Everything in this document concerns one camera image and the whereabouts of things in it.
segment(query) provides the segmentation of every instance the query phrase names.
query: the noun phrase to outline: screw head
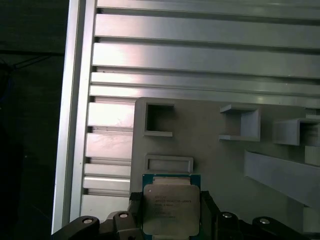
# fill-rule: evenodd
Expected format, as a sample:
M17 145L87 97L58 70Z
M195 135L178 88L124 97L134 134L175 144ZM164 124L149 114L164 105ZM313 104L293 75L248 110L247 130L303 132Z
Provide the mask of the screw head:
M222 213L222 216L224 216L226 219L232 218L232 215L229 212Z
M85 220L82 221L84 224L90 224L92 223L92 219L86 218Z
M261 218L259 221L262 224L270 224L270 221L268 219L265 219L265 218Z
M128 214L126 214L125 212L123 212L123 213L120 213L120 214L119 214L119 217L120 217L120 218L126 218L126 217L128 217Z

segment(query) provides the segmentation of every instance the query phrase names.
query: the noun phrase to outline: gray plastic block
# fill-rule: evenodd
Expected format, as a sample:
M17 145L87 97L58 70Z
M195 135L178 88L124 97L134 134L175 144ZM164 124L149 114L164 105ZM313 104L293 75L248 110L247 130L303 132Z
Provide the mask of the gray plastic block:
M320 211L320 167L245 152L244 175Z
M172 137L173 132L163 128L162 122L170 118L174 112L171 103L146 102L144 109L143 135L155 137Z
M146 155L144 169L147 172L192 173L194 159L185 156Z
M320 147L320 120L295 118L275 121L273 123L273 142Z
M220 113L226 114L226 118L240 119L240 135L221 134L219 135L219 140L260 141L261 113L258 107L244 104L230 104L221 107Z

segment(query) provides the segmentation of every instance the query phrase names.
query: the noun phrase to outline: gray panel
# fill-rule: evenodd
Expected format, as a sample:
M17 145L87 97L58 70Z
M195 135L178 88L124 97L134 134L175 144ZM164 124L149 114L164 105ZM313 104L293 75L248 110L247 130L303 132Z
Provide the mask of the gray panel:
M256 94L320 97L320 86L312 84L267 81L262 77L222 76L201 74L137 74L132 72L93 72L91 82L100 85L212 90Z
M281 96L268 94L248 94L238 92L204 91L189 89L165 89L151 87L124 87L124 86L97 86L90 87L91 96L117 96L121 98L176 98L208 101L233 101L248 104L271 104L285 106L301 106L319 108L319 98L306 98L299 96Z
M88 133L85 155L89 158L127 160L132 154L132 133Z
M319 48L317 39L320 37L320 28L243 21L97 14L95 35L316 49Z
M90 102L88 126L132 129L134 112L135 106L129 102Z
M95 43L92 64L299 78L320 77L320 56L317 55L204 47Z
M283 5L274 1L262 2L209 2L209 1L132 1L132 0L98 0L99 8L108 8L121 10L152 10L152 11L170 11L184 13L202 13L217 14L227 16L246 16L246 17L264 17L264 18L282 18L286 19L319 19L317 9L305 8L305 6L319 7L319 2L315 1L283 1Z
M125 211L129 205L128 197L82 196L81 216L95 216L104 222L115 211Z
M320 167L246 151L244 174L320 211Z
M86 176L130 178L130 170L130 166L100 165L89 163L84 165L84 174Z
M85 189L129 191L130 179L116 177L85 176L83 178L83 187Z
M146 155L144 169L147 172L184 172L194 171L194 159L185 156Z

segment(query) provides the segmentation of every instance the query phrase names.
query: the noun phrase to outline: gray bracket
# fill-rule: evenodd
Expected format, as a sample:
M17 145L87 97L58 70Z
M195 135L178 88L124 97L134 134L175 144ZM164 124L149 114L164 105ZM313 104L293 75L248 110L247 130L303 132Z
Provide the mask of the gray bracket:
M320 147L320 120L296 118L275 121L272 138L275 144Z
M171 103L147 102L144 106L143 135L156 137L172 137L173 132L163 127L165 122L174 113L174 105Z
M244 175L320 211L320 167L245 152Z
M256 106L230 104L220 108L220 113L226 118L240 118L240 135L221 134L219 140L230 141L260 141L261 113Z

